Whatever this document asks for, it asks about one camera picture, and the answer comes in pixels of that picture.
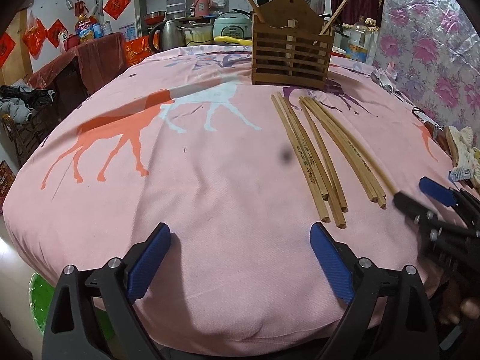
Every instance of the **yellow handle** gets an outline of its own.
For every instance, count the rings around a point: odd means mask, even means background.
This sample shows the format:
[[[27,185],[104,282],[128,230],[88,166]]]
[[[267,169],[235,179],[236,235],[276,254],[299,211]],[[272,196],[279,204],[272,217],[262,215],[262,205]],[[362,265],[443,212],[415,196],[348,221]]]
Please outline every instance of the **yellow handle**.
[[[239,44],[241,46],[251,46],[253,44],[251,40],[232,38],[231,36],[216,36],[214,40],[215,40],[215,43],[225,42],[225,43]]]

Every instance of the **blue gripper pad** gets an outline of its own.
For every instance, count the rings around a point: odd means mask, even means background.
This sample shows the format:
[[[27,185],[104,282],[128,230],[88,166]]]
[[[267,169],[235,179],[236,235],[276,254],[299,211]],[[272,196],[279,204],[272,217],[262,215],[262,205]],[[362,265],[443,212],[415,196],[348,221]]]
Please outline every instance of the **blue gripper pad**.
[[[310,229],[310,245],[317,257],[323,273],[337,298],[347,304],[353,299],[355,292],[352,285],[352,274],[345,266],[342,258],[330,238],[324,233],[323,225],[315,223]]]
[[[446,207],[454,207],[457,204],[457,200],[451,190],[430,180],[428,177],[422,177],[418,186],[425,195],[434,198]]]
[[[130,304],[143,298],[158,271],[160,263],[170,248],[170,229],[164,223],[162,225],[160,231],[151,240],[135,266],[130,270],[127,281],[127,299]]]

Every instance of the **rice cooker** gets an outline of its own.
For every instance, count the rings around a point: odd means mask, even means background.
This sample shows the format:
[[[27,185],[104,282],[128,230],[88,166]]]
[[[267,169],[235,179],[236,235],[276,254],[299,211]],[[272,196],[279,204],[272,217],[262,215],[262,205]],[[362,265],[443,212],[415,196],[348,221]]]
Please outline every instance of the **rice cooker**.
[[[237,39],[251,39],[251,19],[240,12],[227,12],[215,19],[213,37],[231,36]]]

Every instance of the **floral curtain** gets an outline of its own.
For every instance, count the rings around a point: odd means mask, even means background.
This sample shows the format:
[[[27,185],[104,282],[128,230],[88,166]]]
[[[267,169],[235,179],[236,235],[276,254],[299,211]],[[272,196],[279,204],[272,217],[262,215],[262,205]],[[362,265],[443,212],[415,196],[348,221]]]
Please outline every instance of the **floral curtain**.
[[[385,0],[374,66],[439,124],[480,136],[480,39],[456,0]]]

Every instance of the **white tag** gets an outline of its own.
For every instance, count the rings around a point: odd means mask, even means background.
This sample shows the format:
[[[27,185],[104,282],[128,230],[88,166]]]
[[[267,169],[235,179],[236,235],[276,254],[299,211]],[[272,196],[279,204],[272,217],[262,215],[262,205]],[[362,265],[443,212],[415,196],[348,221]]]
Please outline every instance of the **white tag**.
[[[466,166],[456,166],[450,172],[449,178],[452,181],[467,180],[472,177],[472,171]]]

